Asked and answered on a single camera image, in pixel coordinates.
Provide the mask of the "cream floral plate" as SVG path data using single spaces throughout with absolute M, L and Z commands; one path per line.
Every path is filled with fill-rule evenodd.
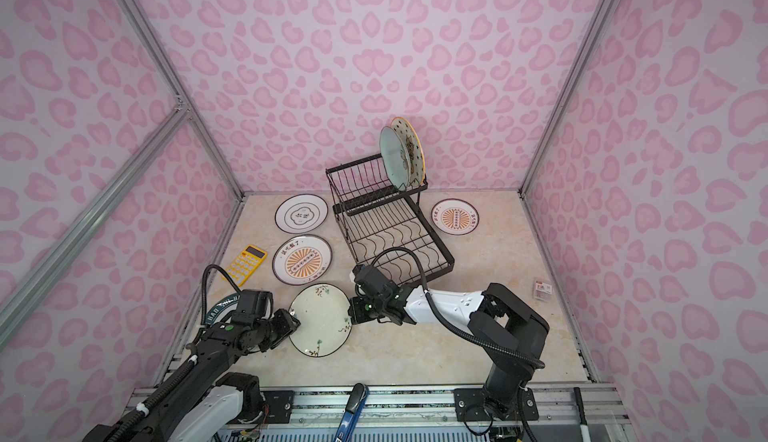
M 352 331 L 349 309 L 348 297 L 334 285 L 318 283 L 302 290 L 289 309 L 300 322 L 290 336 L 294 348 L 313 358 L 326 357 L 339 350 Z

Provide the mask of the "orange sunburst plate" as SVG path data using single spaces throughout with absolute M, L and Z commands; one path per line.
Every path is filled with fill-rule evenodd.
M 316 235 L 299 235 L 283 243 L 272 261 L 272 271 L 282 283 L 301 286 L 318 280 L 333 259 L 330 244 Z
M 448 198 L 433 206 L 431 219 L 440 231 L 449 235 L 463 236 L 477 228 L 479 212 L 469 202 Z

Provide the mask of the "light green flower plate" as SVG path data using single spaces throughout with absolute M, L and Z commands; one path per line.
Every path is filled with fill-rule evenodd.
M 410 157 L 405 143 L 391 127 L 384 127 L 379 139 L 380 155 L 387 177 L 398 191 L 405 191 L 410 184 Z

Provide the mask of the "star pattern cartoon plate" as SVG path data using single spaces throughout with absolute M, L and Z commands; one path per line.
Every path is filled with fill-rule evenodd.
M 405 144 L 410 160 L 410 180 L 408 188 L 416 188 L 426 179 L 426 161 L 421 141 L 413 126 L 402 117 L 395 117 L 390 127 Z

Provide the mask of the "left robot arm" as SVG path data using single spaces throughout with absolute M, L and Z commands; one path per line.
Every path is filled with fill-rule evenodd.
M 232 372 L 240 359 L 277 348 L 301 322 L 274 307 L 268 291 L 243 290 L 217 303 L 188 345 L 190 355 L 113 425 L 86 441 L 207 441 L 230 421 L 262 422 L 267 403 L 256 376 Z

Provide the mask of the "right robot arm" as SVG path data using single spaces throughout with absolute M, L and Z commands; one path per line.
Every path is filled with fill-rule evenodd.
M 379 268 L 363 264 L 353 268 L 350 278 L 355 285 L 349 309 L 353 324 L 442 325 L 482 348 L 492 362 L 481 390 L 482 415 L 538 418 L 528 383 L 545 367 L 542 354 L 550 326 L 508 287 L 492 283 L 483 291 L 442 291 L 429 288 L 421 275 L 398 285 Z

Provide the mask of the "white plate dark green rim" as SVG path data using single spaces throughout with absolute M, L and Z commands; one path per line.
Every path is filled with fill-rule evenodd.
M 233 293 L 213 304 L 206 312 L 205 326 L 211 327 L 215 323 L 223 321 L 231 311 L 237 308 L 239 299 L 240 294 Z

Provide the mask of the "yellow calculator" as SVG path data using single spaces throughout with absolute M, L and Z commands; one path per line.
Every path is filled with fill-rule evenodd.
M 266 251 L 256 246 L 248 245 L 230 263 L 227 273 L 238 287 L 242 287 L 266 257 Z

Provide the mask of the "small red white packet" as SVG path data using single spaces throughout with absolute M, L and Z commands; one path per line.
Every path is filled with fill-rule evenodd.
M 534 285 L 533 285 L 533 297 L 536 300 L 547 302 L 549 301 L 554 294 L 554 288 L 551 283 L 535 279 Z

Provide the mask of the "blue handled tool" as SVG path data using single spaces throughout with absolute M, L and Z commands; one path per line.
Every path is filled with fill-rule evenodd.
M 365 407 L 369 388 L 364 383 L 356 383 L 347 400 L 341 422 L 335 432 L 334 442 L 349 442 Z

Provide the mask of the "aluminium mounting rail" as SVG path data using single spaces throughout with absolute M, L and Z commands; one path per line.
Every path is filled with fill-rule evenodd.
M 531 383 L 539 441 L 582 441 L 573 388 L 580 387 L 592 441 L 635 441 L 618 390 L 606 383 Z M 207 441 L 332 441 L 352 388 L 276 386 L 264 390 L 264 422 L 227 423 Z M 520 420 L 492 421 L 479 412 L 477 385 L 371 386 L 354 441 L 519 441 Z

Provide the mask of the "aluminium frame bars left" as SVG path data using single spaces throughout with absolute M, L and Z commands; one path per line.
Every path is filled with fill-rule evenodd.
M 237 200 L 244 197 L 241 185 L 217 146 L 211 131 L 204 123 L 189 91 L 184 87 L 178 70 L 173 66 L 168 51 L 161 44 L 139 0 L 116 0 L 116 2 L 170 88 L 177 105 L 160 127 L 148 136 L 139 150 L 128 159 L 105 188 L 69 225 L 63 237 L 46 252 L 39 264 L 22 278 L 21 287 L 16 289 L 1 307 L 2 348 L 6 348 L 18 334 L 66 269 L 82 253 L 184 124 L 188 123 L 194 129 L 230 192 Z

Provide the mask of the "aluminium frame bar right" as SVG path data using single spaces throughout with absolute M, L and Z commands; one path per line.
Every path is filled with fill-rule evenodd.
M 555 132 L 562 122 L 566 110 L 576 94 L 581 79 L 585 74 L 590 60 L 597 49 L 600 39 L 603 36 L 609 21 L 616 10 L 620 0 L 598 0 L 596 10 L 586 26 L 584 35 L 578 45 L 578 50 L 567 73 L 567 77 L 558 93 L 554 108 L 550 113 L 548 122 L 545 125 L 542 138 L 539 141 L 534 152 L 531 165 L 526 172 L 518 194 L 522 200 L 532 193 L 532 186 L 537 173 L 544 164 L 544 157 L 551 146 Z

